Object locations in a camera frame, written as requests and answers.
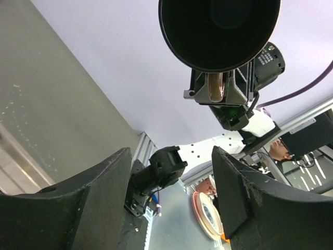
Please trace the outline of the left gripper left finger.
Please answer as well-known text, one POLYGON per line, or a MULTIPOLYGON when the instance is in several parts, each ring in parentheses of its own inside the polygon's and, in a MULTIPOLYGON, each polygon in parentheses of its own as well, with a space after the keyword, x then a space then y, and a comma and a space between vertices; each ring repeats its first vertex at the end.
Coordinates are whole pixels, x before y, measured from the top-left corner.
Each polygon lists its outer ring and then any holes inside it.
POLYGON ((116 249, 131 161, 125 147, 37 193, 1 195, 1 249, 116 249))

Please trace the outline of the brown striped cup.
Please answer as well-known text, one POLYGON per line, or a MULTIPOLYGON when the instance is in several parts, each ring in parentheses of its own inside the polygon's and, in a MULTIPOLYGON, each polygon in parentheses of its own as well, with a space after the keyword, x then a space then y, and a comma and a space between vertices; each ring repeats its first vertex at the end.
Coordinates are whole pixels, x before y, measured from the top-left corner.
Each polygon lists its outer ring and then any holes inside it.
POLYGON ((159 24, 175 55, 192 70, 239 68, 265 47, 280 1, 160 1, 159 24))

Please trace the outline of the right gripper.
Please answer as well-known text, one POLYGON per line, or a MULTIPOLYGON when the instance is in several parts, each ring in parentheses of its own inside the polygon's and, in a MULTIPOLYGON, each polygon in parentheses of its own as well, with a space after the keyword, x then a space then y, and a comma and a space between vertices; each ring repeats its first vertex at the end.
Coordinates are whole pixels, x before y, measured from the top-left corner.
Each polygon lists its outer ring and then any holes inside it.
POLYGON ((190 87, 184 91, 185 99, 193 99, 200 105, 209 106, 242 106, 257 97, 254 85, 255 60, 252 59, 243 67, 227 72, 207 73, 193 69, 190 87))

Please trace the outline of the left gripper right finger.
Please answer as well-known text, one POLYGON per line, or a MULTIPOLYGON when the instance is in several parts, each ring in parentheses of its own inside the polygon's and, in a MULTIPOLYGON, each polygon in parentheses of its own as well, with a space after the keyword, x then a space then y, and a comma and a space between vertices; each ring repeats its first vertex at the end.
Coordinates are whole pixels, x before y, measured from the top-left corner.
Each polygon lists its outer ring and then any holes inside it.
POLYGON ((212 167, 232 249, 332 249, 332 197, 285 185, 217 146, 212 167))

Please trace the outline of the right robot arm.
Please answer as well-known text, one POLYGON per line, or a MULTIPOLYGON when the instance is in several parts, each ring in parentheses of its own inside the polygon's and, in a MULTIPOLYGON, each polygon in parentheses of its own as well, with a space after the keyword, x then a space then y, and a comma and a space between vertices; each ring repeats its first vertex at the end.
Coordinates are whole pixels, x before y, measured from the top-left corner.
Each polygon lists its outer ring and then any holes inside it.
POLYGON ((214 146, 219 146, 237 157, 256 151, 265 140, 279 132, 279 127, 264 108, 254 109, 253 113, 249 120, 249 131, 225 131, 219 136, 187 145, 157 149, 150 137, 145 132, 141 133, 140 143, 132 160, 134 165, 124 207, 134 216, 140 217, 146 213, 150 202, 154 202, 156 208, 152 210, 152 213, 160 215, 158 193, 163 188, 177 181, 181 181, 186 188, 199 181, 214 180, 210 166, 214 146), (187 166, 167 177, 153 174, 152 171, 164 159, 168 167, 178 167, 180 161, 186 161, 187 166))

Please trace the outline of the person with headset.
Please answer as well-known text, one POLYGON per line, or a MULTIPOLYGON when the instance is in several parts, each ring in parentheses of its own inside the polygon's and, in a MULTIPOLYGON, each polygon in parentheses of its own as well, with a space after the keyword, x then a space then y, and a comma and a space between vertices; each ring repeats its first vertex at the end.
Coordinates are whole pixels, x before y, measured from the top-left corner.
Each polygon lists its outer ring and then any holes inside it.
POLYGON ((268 153, 256 152, 256 154, 262 157, 267 167, 271 164, 270 161, 272 161, 282 173, 284 173, 283 163, 294 161, 294 155, 289 152, 281 139, 277 139, 270 145, 268 153))

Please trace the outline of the stacked pink plates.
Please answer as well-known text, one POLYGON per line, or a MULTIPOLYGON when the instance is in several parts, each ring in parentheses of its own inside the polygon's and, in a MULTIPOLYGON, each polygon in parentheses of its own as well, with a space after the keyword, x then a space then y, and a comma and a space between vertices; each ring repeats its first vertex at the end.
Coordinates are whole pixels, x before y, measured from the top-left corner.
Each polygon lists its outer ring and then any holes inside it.
POLYGON ((220 240, 224 233, 220 214, 211 199, 216 194, 215 180, 208 176, 198 184, 191 197, 193 210, 201 228, 214 241, 220 240))

